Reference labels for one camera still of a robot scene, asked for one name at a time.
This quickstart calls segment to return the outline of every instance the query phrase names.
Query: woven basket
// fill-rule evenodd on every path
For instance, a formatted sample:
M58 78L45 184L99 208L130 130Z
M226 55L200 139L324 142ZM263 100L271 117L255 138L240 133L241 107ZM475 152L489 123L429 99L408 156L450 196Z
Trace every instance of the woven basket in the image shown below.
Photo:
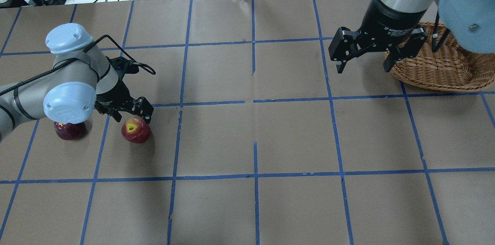
M495 54L477 54L464 50L450 34L438 52L432 52L434 23L421 23L428 40L415 58L405 58L390 73L396 79L430 90L477 92L490 86L495 76ZM438 28L438 39L446 27Z

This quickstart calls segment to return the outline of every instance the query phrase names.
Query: dark red apple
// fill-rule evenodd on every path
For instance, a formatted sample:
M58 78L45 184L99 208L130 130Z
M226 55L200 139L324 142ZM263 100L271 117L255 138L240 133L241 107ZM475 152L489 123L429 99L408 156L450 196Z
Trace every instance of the dark red apple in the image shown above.
M57 135L66 141L80 139L86 131L84 122L77 124L53 122L53 126Z
M131 143L144 143L151 134L150 125L140 117L131 117L124 122L120 130L122 136Z

